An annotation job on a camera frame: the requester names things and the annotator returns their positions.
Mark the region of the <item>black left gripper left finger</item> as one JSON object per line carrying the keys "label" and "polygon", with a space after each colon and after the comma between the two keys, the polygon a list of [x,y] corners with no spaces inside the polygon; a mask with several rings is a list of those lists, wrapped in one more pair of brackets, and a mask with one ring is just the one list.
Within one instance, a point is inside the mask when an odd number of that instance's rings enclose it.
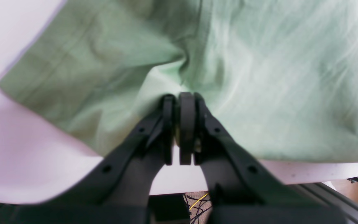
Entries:
{"label": "black left gripper left finger", "polygon": [[172,164],[175,96],[165,95],[89,174],[57,197],[3,207],[0,224],[151,224],[149,192]]}

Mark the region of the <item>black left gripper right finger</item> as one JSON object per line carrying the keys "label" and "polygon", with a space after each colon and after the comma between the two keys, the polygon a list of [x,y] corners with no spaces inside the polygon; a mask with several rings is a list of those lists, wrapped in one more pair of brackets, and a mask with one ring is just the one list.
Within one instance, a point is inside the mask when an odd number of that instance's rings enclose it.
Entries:
{"label": "black left gripper right finger", "polygon": [[231,137],[199,93],[179,95],[180,164],[201,167],[208,224],[345,224],[344,213],[282,184]]}

